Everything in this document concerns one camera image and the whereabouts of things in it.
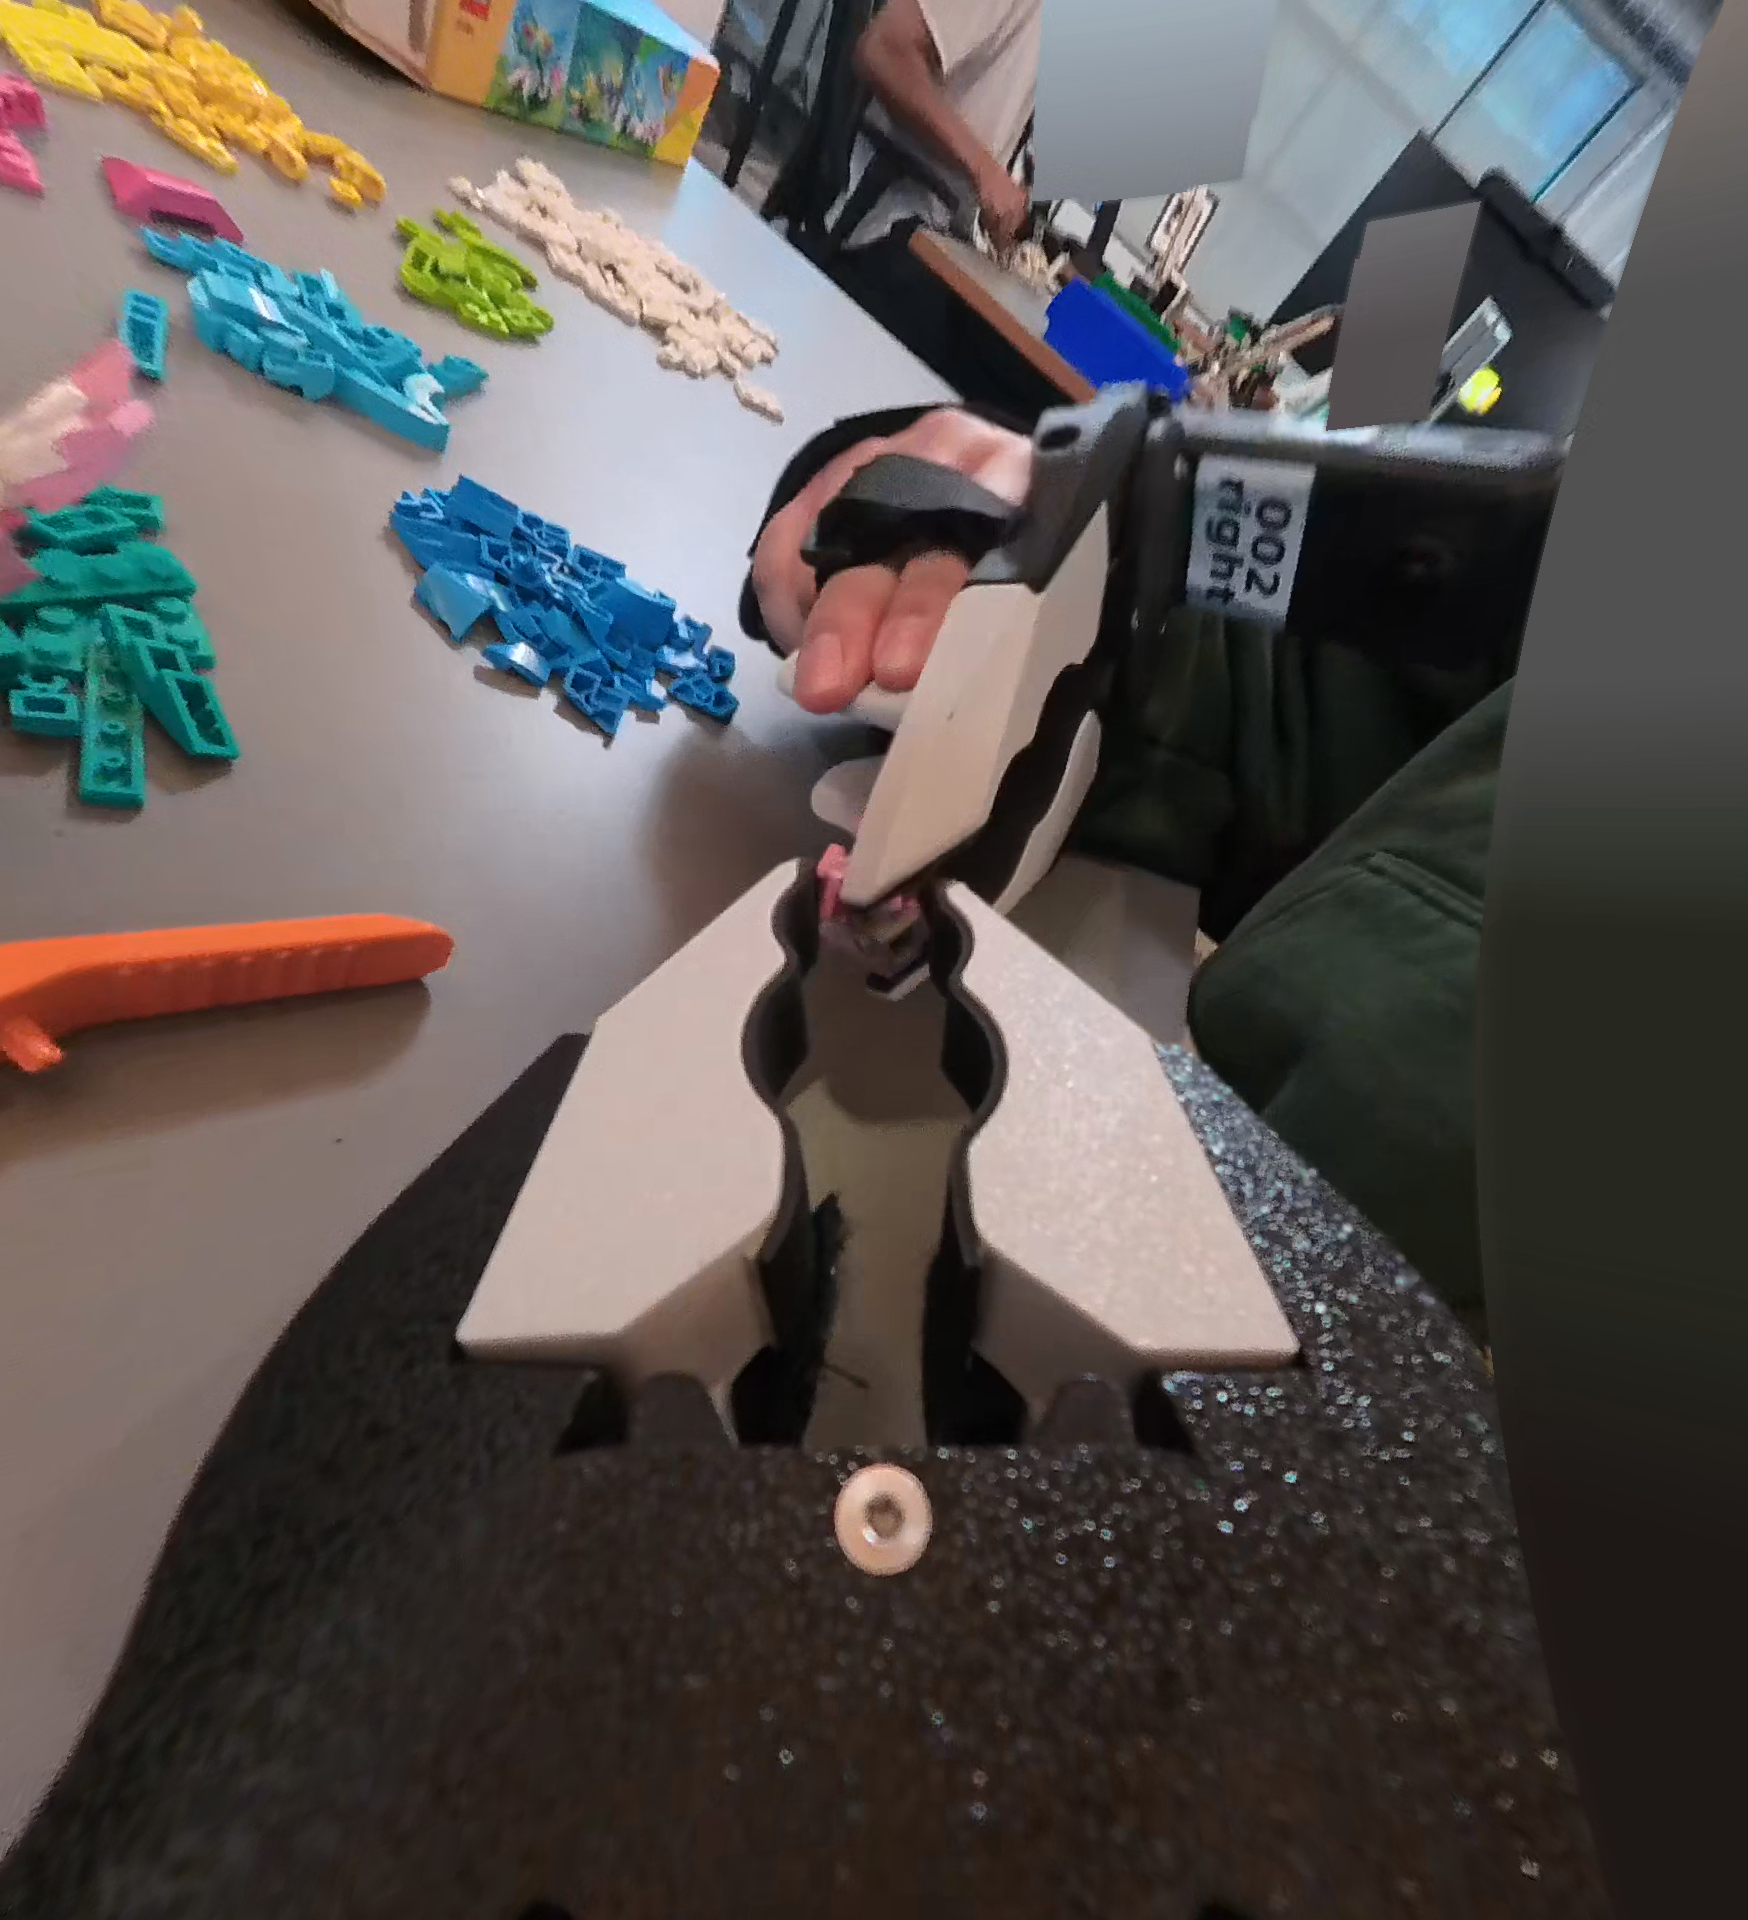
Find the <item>blue plastic bin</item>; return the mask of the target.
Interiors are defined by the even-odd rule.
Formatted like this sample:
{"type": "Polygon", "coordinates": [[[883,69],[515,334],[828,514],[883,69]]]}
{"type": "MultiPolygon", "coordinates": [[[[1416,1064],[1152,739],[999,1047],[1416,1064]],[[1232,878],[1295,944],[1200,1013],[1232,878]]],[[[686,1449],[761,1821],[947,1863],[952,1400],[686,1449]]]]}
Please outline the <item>blue plastic bin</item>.
{"type": "Polygon", "coordinates": [[[1054,292],[1043,339],[1095,391],[1146,384],[1171,402],[1187,395],[1173,346],[1095,282],[1071,277],[1054,292]]]}

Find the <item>person's green hoodie torso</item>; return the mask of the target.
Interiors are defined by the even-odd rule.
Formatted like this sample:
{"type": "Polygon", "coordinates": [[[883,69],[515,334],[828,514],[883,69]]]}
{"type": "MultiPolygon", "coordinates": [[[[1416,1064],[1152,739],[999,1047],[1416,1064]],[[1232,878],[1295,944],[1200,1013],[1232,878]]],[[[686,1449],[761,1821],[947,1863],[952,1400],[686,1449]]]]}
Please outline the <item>person's green hoodie torso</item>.
{"type": "Polygon", "coordinates": [[[1515,685],[1477,700],[1193,976],[1198,1055],[1488,1337],[1473,1101],[1485,857],[1515,685]]]}

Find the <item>magenta lego wedge plate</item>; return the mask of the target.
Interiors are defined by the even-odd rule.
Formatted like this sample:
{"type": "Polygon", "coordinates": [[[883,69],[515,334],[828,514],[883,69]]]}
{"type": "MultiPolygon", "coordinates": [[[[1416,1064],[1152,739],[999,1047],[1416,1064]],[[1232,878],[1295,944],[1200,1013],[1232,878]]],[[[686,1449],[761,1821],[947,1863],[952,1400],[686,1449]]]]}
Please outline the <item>magenta lego wedge plate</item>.
{"type": "Polygon", "coordinates": [[[166,222],[244,243],[235,217],[210,188],[117,156],[100,159],[100,178],[117,212],[142,225],[166,222]]]}

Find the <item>pile of yellow lego pieces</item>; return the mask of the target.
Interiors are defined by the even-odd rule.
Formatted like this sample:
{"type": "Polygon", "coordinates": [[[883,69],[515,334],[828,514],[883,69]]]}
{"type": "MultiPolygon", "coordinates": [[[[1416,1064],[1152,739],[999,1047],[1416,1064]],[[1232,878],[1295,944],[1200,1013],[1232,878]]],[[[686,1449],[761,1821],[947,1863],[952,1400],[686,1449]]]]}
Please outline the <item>pile of yellow lego pieces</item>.
{"type": "Polygon", "coordinates": [[[0,1],[0,48],[54,93],[137,113],[211,172],[252,156],[290,181],[324,174],[335,204],[375,207],[386,183],[346,140],[316,130],[187,5],[0,1]]]}

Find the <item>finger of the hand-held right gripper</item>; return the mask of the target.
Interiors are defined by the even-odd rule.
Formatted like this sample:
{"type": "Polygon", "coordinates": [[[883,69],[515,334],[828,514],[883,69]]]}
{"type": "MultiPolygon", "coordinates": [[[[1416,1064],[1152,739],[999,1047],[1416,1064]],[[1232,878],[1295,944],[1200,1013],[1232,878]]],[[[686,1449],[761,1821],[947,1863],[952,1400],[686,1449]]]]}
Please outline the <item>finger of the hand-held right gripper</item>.
{"type": "Polygon", "coordinates": [[[960,849],[960,882],[1000,915],[1051,873],[1101,758],[1101,720],[1085,709],[1071,727],[1043,722],[1009,765],[990,812],[960,849]]]}
{"type": "Polygon", "coordinates": [[[915,888],[986,826],[1060,678],[1095,646],[1107,565],[1097,506],[1043,586],[1002,548],[956,590],[862,809],[846,905],[915,888]]]}

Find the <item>pile of lime green lego pieces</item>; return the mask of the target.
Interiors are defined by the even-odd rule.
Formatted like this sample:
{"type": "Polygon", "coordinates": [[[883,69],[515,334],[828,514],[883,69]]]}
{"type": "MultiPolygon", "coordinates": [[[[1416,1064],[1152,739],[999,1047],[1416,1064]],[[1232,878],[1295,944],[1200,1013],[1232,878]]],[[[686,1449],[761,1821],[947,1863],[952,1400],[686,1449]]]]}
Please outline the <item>pile of lime green lego pieces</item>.
{"type": "Polygon", "coordinates": [[[400,217],[397,237],[408,301],[493,341],[537,342],[551,332],[553,319],[534,299],[535,273],[464,213],[437,207],[428,225],[400,217]]]}

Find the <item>brown background table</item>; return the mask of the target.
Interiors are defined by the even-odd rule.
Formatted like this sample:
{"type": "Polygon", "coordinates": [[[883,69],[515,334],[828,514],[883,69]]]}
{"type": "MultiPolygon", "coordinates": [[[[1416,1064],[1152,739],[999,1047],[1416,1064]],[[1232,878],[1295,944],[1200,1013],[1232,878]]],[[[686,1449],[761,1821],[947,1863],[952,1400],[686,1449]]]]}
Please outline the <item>brown background table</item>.
{"type": "Polygon", "coordinates": [[[1085,402],[1095,387],[1047,341],[1051,296],[999,267],[979,248],[935,228],[916,228],[910,255],[1033,376],[1067,402],[1085,402]]]}

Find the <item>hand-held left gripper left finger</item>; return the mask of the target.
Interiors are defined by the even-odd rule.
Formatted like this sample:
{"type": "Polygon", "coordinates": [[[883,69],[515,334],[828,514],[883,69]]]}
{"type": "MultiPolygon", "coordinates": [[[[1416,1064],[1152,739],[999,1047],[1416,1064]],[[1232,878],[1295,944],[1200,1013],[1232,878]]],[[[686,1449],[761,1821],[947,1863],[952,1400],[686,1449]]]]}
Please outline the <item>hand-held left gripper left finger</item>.
{"type": "Polygon", "coordinates": [[[788,1089],[810,1054],[814,864],[788,860],[602,1013],[456,1325],[498,1364],[693,1380],[723,1429],[797,1429],[818,1341],[788,1089]]]}

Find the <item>person's right forearm green sleeve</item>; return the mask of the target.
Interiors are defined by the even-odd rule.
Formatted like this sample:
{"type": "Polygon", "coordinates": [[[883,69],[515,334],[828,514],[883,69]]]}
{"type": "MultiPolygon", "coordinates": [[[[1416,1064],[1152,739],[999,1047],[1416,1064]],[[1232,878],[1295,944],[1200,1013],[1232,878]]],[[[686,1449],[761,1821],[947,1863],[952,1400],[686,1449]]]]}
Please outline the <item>person's right forearm green sleeve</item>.
{"type": "Polygon", "coordinates": [[[1074,846],[1192,886],[1224,937],[1307,862],[1384,855],[1476,917],[1521,642],[1423,657],[1181,608],[1136,641],[1074,846]]]}

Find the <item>pile of white lego pieces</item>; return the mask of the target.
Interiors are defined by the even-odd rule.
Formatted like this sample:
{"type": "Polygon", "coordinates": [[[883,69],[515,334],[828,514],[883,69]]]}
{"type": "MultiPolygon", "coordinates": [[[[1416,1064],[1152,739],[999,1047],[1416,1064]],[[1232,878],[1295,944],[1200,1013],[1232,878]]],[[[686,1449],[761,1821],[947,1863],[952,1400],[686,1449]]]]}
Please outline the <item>pile of white lego pieces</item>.
{"type": "Polygon", "coordinates": [[[576,200],[558,174],[529,157],[487,183],[450,178],[446,190],[469,212],[523,237],[555,277],[647,332],[658,367],[723,379],[742,408],[786,421],[781,402],[764,387],[764,368],[780,351],[776,332],[662,242],[606,205],[576,200]]]}

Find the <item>colourful lego set box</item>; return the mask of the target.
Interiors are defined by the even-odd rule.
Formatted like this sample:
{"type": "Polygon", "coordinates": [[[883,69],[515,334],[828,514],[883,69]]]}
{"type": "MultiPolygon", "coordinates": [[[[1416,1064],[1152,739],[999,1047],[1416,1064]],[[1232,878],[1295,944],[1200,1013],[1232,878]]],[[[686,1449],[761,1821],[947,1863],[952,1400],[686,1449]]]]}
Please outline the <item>colourful lego set box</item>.
{"type": "Polygon", "coordinates": [[[720,67],[649,1],[316,1],[418,89],[685,169],[720,67]]]}

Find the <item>pile of light blue lego pieces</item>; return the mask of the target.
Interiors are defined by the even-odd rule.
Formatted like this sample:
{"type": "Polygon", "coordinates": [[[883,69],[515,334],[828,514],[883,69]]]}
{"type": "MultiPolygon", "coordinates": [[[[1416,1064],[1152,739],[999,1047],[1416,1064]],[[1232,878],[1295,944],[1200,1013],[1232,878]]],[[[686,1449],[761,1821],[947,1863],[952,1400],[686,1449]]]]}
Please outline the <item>pile of light blue lego pieces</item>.
{"type": "Polygon", "coordinates": [[[198,341],[269,387],[366,418],[426,453],[449,446],[445,405],[478,395],[487,370],[424,356],[368,321],[328,273],[290,273],[235,242],[140,228],[150,260],[181,273],[198,341]]]}

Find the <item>small pink lego assembly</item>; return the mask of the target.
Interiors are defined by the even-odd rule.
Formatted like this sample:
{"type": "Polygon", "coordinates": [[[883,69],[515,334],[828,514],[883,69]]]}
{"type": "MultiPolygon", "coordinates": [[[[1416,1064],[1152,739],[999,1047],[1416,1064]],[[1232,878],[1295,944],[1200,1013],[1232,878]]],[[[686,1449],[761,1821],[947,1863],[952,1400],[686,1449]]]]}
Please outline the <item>small pink lego assembly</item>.
{"type": "Polygon", "coordinates": [[[885,1001],[909,995],[929,977],[933,922],[910,893],[871,906],[846,901],[851,862],[846,844],[830,844],[816,862],[816,908],[821,939],[863,969],[863,986],[885,1001]]]}

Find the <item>orange lego brick separator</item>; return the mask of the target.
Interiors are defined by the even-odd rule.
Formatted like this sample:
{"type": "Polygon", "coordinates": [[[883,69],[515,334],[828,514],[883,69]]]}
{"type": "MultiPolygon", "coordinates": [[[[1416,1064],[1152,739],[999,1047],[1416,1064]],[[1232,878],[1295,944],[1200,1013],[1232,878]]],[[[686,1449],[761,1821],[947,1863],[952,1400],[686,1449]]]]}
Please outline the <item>orange lego brick separator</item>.
{"type": "Polygon", "coordinates": [[[47,1071],[103,1026],[400,987],[452,950],[441,926],[386,915],[0,943],[0,1068],[47,1071]]]}

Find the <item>brown lego structure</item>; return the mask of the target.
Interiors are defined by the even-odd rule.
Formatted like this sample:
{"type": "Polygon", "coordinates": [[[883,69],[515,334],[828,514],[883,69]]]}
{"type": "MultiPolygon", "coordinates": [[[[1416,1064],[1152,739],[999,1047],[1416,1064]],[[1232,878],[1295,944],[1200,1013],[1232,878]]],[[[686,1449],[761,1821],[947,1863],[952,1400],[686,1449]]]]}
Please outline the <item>brown lego structure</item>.
{"type": "Polygon", "coordinates": [[[1209,411],[1276,411],[1274,382],[1299,349],[1335,332],[1340,304],[1328,302],[1287,323],[1232,313],[1196,328],[1187,346],[1185,400],[1209,411]]]}

